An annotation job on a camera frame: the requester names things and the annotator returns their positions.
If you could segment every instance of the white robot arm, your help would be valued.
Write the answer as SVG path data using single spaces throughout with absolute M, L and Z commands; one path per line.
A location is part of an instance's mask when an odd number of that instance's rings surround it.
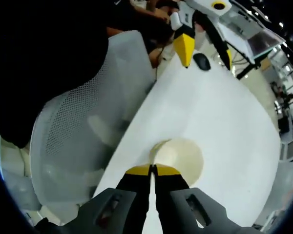
M 211 22 L 216 23 L 220 16 L 228 12 L 231 9 L 231 3 L 229 2 L 229 0 L 185 0 L 178 2 L 178 8 L 179 11 L 172 13 L 172 15 L 170 16 L 171 27 L 175 31 L 173 44 L 182 65 L 188 67 L 190 65 L 195 45 L 194 24 L 204 24 L 205 22 L 206 28 L 204 28 L 204 25 L 203 28 L 209 34 L 207 28 L 210 28 L 209 25 L 212 25 Z M 209 35 L 210 37 L 220 37 L 219 34 L 216 35 L 215 27 L 210 31 L 211 34 L 213 34 Z M 229 57 L 227 67 L 230 69 L 231 55 L 228 49 L 227 54 Z

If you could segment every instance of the computer mouse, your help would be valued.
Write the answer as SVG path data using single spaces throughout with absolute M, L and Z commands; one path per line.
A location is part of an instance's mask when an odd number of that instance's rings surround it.
M 206 55 L 204 55 L 202 53 L 197 53 L 197 54 L 193 55 L 193 59 L 201 70 L 203 70 L 203 71 L 210 70 L 209 59 L 206 57 Z

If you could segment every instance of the dark clothing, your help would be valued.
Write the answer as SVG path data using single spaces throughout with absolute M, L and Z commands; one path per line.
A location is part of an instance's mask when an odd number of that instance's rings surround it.
M 173 34 L 171 26 L 164 20 L 137 12 L 129 0 L 109 0 L 112 17 L 107 20 L 108 27 L 122 31 L 137 30 L 142 34 L 148 54 L 156 47 L 157 41 L 166 44 Z
M 92 79 L 108 48 L 105 1 L 0 1 L 0 135 L 23 148 L 44 104 Z

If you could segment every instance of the floor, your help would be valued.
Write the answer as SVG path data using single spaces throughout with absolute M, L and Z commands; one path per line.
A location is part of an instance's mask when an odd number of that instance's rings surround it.
M 197 35 L 196 38 L 196 49 L 199 49 L 202 53 L 206 54 L 211 59 L 214 59 L 215 61 L 221 63 L 219 60 L 216 50 L 213 47 L 213 45 L 210 45 L 204 34 Z M 232 56 L 234 57 L 234 60 L 239 60 L 242 57 L 239 54 L 236 54 L 233 49 L 231 49 Z M 161 74 L 169 64 L 169 60 L 174 55 L 174 50 L 172 48 L 172 45 L 167 46 L 163 53 L 162 53 L 164 60 L 161 62 L 158 69 L 154 69 L 154 72 L 157 73 L 157 78 L 160 78 Z M 246 66 L 245 64 L 241 65 L 235 65 L 234 71 L 237 73 L 240 72 L 243 67 Z M 260 70 L 252 70 L 247 76 L 245 76 L 243 79 L 241 79 L 241 82 L 249 88 L 249 90 L 254 94 L 254 96 L 258 99 L 258 101 L 261 103 L 263 108 L 267 111 L 268 115 L 272 119 L 273 124 L 275 125 L 277 129 L 277 115 L 274 111 L 274 94 L 272 90 L 269 87 L 269 84 L 266 82 L 265 78 L 262 76 Z M 5 142 L 2 144 L 3 147 L 13 147 L 13 145 L 10 145 L 9 143 Z M 24 166 L 24 175 L 30 176 L 30 164 L 29 164 L 29 155 L 26 151 L 20 150 L 19 157 L 23 160 Z M 39 222 L 43 217 L 47 217 L 51 222 L 61 225 L 60 220 L 52 214 L 45 206 L 42 207 L 42 209 L 37 211 L 25 211 L 27 215 L 31 218 L 32 223 L 35 225 L 37 222 Z

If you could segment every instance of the white tabletop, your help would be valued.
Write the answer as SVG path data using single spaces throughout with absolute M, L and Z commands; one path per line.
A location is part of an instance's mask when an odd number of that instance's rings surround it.
M 264 108 L 232 74 L 211 62 L 188 69 L 175 56 L 134 117 L 95 195 L 115 188 L 125 171 L 147 162 L 150 149 L 174 137 L 194 140 L 204 167 L 193 187 L 227 209 L 228 217 L 251 226 L 262 211 L 276 175 L 279 135 Z M 155 195 L 144 233 L 161 233 Z

